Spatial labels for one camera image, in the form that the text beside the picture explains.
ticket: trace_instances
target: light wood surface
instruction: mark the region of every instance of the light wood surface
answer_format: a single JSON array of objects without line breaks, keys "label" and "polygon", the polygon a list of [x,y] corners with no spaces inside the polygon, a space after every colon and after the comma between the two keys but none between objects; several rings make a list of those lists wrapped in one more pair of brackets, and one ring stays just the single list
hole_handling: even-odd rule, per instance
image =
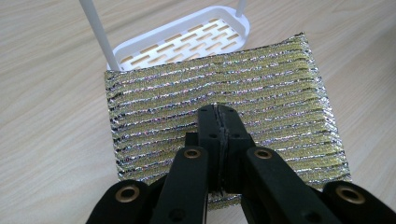
[{"label": "light wood surface", "polygon": [[[94,0],[112,47],[236,1]],[[396,210],[396,2],[254,1],[246,49],[306,33],[354,182]],[[84,223],[117,182],[106,61],[78,0],[0,7],[0,223]],[[240,207],[208,223],[246,223]]]}]

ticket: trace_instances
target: metallic crinkled sheet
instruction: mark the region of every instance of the metallic crinkled sheet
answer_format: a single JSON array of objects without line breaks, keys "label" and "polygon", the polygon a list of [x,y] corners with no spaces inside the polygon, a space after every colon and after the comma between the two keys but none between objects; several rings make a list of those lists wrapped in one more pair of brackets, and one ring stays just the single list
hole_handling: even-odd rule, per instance
[{"label": "metallic crinkled sheet", "polygon": [[[256,145],[276,150],[308,185],[350,181],[332,109],[304,34],[278,44],[106,72],[106,92],[120,179],[148,184],[165,175],[196,110],[209,104],[239,112]],[[210,208],[239,197],[210,197]]]}]

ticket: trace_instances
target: white metal rod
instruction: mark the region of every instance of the white metal rod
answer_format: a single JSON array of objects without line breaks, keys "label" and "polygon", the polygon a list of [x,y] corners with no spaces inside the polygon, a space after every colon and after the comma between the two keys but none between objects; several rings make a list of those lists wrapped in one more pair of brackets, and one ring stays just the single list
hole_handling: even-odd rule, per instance
[{"label": "white metal rod", "polygon": [[116,61],[116,57],[113,54],[113,50],[108,43],[105,29],[103,29],[102,23],[100,22],[99,16],[96,12],[95,6],[92,0],[79,0],[82,8],[84,9],[85,15],[90,22],[91,28],[95,33],[96,39],[105,54],[108,65],[111,70],[120,71],[119,64]]},{"label": "white metal rod", "polygon": [[245,9],[246,5],[247,5],[247,1],[246,0],[239,0],[238,7],[236,8],[236,13],[235,13],[235,16],[237,18],[240,18],[242,16],[242,14],[244,13],[244,9]]}]

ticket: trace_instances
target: white perforated tray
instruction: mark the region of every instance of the white perforated tray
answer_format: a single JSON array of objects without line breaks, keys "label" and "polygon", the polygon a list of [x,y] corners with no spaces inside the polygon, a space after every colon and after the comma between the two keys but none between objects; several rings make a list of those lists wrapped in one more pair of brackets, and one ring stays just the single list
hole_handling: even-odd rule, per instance
[{"label": "white perforated tray", "polygon": [[241,49],[248,19],[230,7],[207,7],[117,46],[121,71],[175,63]]}]

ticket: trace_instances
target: white plastic stand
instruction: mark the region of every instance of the white plastic stand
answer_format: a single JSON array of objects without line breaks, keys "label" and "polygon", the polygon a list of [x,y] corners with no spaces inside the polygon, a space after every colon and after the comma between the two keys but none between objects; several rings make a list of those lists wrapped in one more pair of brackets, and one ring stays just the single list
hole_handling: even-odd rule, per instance
[{"label": "white plastic stand", "polygon": [[111,50],[92,0],[79,1],[106,56],[107,69],[116,71],[233,52],[245,45],[250,29],[248,19],[243,15],[246,0],[240,0],[237,10],[207,7]]}]

